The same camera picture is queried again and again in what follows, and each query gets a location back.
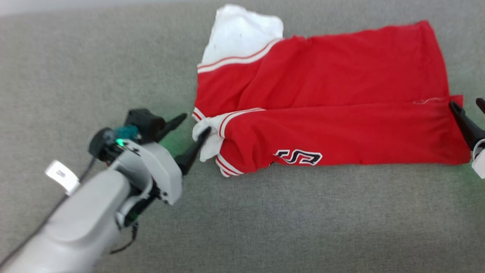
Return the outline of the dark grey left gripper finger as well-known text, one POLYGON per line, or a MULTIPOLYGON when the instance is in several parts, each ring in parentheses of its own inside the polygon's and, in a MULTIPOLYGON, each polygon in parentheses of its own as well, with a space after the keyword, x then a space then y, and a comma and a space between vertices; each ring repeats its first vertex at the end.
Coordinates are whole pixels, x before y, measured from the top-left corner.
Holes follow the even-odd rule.
POLYGON ((211 128, 206 127, 201 133, 196 137, 196 141, 183 153, 176 156, 175 162, 177 166, 180 168, 182 176, 185 176, 189 173, 192 165, 196 160, 196 156, 199 154, 202 146, 208 139, 211 133, 211 128))
POLYGON ((156 133, 155 142, 161 142, 161 140, 163 140, 163 138, 165 138, 165 136, 168 135, 168 133, 177 129, 185 121, 186 118, 187 118, 187 114, 182 113, 176 116, 175 118, 171 119, 170 121, 166 122, 165 125, 161 128, 161 130, 159 130, 156 133))

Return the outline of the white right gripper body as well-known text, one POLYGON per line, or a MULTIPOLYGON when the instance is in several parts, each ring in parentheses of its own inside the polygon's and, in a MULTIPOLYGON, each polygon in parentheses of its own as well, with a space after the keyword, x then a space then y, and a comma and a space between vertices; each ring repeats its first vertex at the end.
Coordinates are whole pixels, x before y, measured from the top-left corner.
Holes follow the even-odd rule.
POLYGON ((479 140, 474 146, 471 166, 481 179, 485 179, 485 138, 479 140))

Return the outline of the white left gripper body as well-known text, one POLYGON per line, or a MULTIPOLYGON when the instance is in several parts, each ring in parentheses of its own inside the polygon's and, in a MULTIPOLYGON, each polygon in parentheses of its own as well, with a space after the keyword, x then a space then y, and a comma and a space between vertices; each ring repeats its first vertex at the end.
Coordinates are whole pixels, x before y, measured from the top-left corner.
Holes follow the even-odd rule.
POLYGON ((182 195, 182 172, 168 150, 156 142, 124 142, 125 150, 114 161, 113 169, 141 191, 138 199, 147 199, 150 191, 158 187, 161 198, 169 205, 175 204, 182 195))

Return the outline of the red basketball jersey white trim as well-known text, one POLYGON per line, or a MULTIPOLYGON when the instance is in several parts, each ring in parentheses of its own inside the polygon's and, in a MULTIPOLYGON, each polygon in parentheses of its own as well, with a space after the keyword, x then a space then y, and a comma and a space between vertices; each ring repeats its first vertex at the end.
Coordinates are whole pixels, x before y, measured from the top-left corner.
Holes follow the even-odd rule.
POLYGON ((466 164, 471 152, 427 20, 283 36, 276 16, 217 9, 197 66, 192 136, 225 177, 289 166, 466 164))

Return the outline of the white label tag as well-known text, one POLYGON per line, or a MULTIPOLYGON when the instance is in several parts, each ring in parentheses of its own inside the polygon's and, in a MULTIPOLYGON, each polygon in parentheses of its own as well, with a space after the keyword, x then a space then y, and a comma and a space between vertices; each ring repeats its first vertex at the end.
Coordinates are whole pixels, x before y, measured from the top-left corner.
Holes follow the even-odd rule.
POLYGON ((67 196, 71 196, 80 186, 78 176, 58 160, 54 160, 50 163, 45 170, 45 174, 61 185, 65 189, 67 196))

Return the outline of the grey fabric sofa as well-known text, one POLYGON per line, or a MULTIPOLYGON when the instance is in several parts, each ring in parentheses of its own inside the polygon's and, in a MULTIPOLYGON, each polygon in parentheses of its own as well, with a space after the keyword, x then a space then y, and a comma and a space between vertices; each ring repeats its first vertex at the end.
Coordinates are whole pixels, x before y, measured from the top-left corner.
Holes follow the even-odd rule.
MULTIPOLYGON (((226 3, 280 17, 286 36, 429 20, 453 94, 485 127, 485 0, 169 1, 0 17, 0 260, 64 195, 97 130, 131 108, 192 111, 196 66, 226 3)), ((470 165, 297 167, 224 178, 195 162, 137 240, 98 273, 485 273, 485 181, 470 165)))

